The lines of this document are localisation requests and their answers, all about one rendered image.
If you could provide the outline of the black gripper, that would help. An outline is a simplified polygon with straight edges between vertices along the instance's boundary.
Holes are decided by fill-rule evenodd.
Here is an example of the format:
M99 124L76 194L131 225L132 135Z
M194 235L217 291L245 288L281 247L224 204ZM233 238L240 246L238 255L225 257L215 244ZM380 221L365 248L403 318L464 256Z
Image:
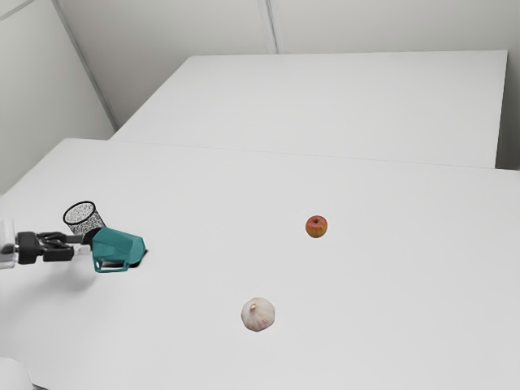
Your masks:
M61 232L19 232L16 237L18 245L18 263L20 265L34 264L42 255L44 262L70 262L74 258L90 254L90 245L96 232L90 231L83 235L66 235ZM66 245L62 248L50 248L41 246L40 241L59 241Z

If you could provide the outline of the teal faceted mug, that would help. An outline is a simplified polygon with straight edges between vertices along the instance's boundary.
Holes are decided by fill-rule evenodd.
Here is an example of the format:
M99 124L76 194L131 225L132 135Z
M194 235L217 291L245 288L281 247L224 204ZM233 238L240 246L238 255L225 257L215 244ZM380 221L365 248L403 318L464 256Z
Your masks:
M108 227L101 227L92 239L97 273L125 272L138 267L147 252L142 237Z

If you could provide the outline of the black mesh pen holder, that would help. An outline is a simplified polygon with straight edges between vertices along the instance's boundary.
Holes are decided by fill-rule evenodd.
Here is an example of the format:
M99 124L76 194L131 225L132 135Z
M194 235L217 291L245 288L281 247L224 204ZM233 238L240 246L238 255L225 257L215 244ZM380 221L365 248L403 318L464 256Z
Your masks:
M63 214L63 222L75 235L105 227L105 223L92 201L80 201L70 206Z

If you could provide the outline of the white garlic bulb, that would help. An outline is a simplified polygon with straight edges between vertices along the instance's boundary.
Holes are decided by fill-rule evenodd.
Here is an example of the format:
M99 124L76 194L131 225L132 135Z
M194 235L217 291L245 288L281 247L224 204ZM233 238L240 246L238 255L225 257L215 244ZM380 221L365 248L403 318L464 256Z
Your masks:
M274 324L275 307L264 297L254 297L243 305L240 318L246 329L261 332Z

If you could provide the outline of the red yellow apple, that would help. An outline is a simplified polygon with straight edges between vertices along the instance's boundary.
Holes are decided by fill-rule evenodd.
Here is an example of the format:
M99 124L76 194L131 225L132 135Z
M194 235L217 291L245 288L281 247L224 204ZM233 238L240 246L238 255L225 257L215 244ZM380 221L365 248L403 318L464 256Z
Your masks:
M322 215L313 215L305 223L306 233L314 239L322 237L328 228L328 222Z

